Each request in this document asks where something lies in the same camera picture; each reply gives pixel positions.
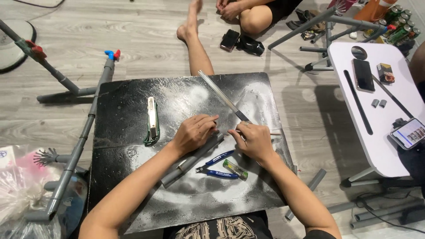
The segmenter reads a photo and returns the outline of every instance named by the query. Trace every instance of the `white folding table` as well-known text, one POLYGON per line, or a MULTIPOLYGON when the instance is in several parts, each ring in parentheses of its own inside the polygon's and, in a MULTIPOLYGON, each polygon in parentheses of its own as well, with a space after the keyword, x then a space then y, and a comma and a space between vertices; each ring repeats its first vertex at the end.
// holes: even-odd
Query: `white folding table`
POLYGON ((373 135, 369 135, 360 116, 359 109, 354 100, 348 81, 344 75, 344 70, 348 70, 354 87, 354 70, 351 48, 358 46, 364 49, 367 54, 372 74, 378 77, 377 65, 385 63, 391 65, 395 76, 395 83, 385 85, 385 87, 407 108, 407 110, 419 121, 425 123, 425 103, 423 102, 410 75, 408 65, 401 52, 394 46, 388 44, 374 43, 343 43, 334 42, 328 48, 328 55, 338 78, 345 102, 354 122, 357 134, 365 152, 370 168, 344 180, 343 186, 351 187, 356 185, 378 183, 377 180, 354 182, 355 180, 376 171, 385 177, 409 176, 409 172, 403 166, 397 155, 397 144, 389 133, 393 130, 392 123, 398 118, 408 120, 409 117, 400 107, 381 89, 375 82, 375 92, 368 93, 356 89, 357 95, 373 130, 373 135), (385 108, 380 106, 374 108, 371 103, 374 99, 386 100, 385 108))

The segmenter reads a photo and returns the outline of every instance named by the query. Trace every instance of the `wooden floor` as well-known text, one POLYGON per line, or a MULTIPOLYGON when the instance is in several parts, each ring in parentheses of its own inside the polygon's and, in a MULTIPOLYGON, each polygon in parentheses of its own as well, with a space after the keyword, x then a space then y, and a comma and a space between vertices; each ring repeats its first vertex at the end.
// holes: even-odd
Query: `wooden floor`
MULTIPOLYGON (((33 0, 43 3, 52 0, 33 0)), ((305 0, 299 8, 324 10, 328 0, 305 0)), ((79 87, 96 86, 106 56, 104 50, 121 50, 114 80, 190 75, 186 46, 176 37, 176 29, 186 18, 189 0, 66 0, 58 8, 42 9, 12 1, 2 1, 2 19, 30 20, 37 30, 37 44, 47 60, 79 87)), ((359 139, 334 73, 303 73, 306 64, 319 54, 300 52, 311 45, 295 36, 267 50, 261 57, 218 47, 228 29, 240 31, 216 14, 215 0, 204 0, 199 14, 199 37, 216 74, 265 71, 271 81, 280 119, 299 177, 309 182, 320 168, 327 175, 316 195, 326 204, 346 202, 361 188, 342 191, 341 179, 368 167, 359 139)), ((293 13, 288 20, 297 20, 293 13)), ((334 33, 346 30, 336 25, 334 33)), ((280 21, 259 37, 265 46, 290 32, 280 21)), ((344 41, 353 41, 344 37, 344 41)), ((28 59, 16 70, 0 75, 0 145, 30 144, 70 153, 86 121, 90 104, 41 105, 36 96, 62 92, 64 88, 35 61, 28 59)), ((79 165, 91 161, 93 132, 79 165)), ((268 211, 275 238, 302 238, 302 225, 283 217, 287 207, 268 211)), ((351 211, 334 214, 343 234, 351 211)), ((383 227, 376 225, 357 231, 383 227)), ((154 232, 153 237, 160 236, 154 232)))

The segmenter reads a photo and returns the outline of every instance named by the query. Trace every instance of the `plastic bag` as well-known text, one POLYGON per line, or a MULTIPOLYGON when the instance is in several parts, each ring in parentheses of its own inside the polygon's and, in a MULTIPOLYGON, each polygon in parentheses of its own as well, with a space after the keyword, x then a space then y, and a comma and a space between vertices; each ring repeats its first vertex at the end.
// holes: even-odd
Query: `plastic bag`
POLYGON ((52 192, 43 187, 57 181, 63 164, 40 166, 35 153, 42 148, 28 145, 0 148, 0 238, 60 239, 67 238, 77 227, 82 215, 87 183, 72 176, 58 212, 49 222, 29 222, 25 214, 45 210, 52 192))

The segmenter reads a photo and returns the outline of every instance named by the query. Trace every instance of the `blue pliers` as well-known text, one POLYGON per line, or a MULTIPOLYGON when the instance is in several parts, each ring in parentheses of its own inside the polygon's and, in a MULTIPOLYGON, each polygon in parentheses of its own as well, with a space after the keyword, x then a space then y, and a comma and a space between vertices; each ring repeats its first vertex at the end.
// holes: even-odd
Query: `blue pliers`
POLYGON ((229 155, 233 154, 233 152, 234 152, 234 150, 230 150, 230 151, 227 151, 226 153, 222 153, 222 154, 218 155, 217 157, 213 158, 212 160, 206 162, 204 166, 196 168, 195 169, 196 173, 197 174, 202 173, 202 174, 206 174, 206 175, 218 176, 218 177, 226 178, 226 179, 237 179, 238 176, 236 174, 222 173, 222 172, 219 172, 219 171, 207 169, 209 166, 215 164, 216 162, 227 158, 229 155))

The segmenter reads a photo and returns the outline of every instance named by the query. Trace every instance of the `smartphone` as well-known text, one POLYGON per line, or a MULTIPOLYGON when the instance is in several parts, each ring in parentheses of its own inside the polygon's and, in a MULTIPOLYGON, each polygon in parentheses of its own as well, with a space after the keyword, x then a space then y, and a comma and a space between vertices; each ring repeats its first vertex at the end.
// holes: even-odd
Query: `smartphone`
POLYGON ((358 90, 374 92, 375 86, 372 79, 369 61, 353 59, 354 78, 358 90))
POLYGON ((425 138, 425 126, 418 119, 412 118, 402 127, 392 131, 390 137, 403 149, 409 150, 425 138))
POLYGON ((236 42, 239 39, 239 32, 229 29, 226 34, 224 34, 220 48, 226 51, 231 52, 235 47, 236 42))

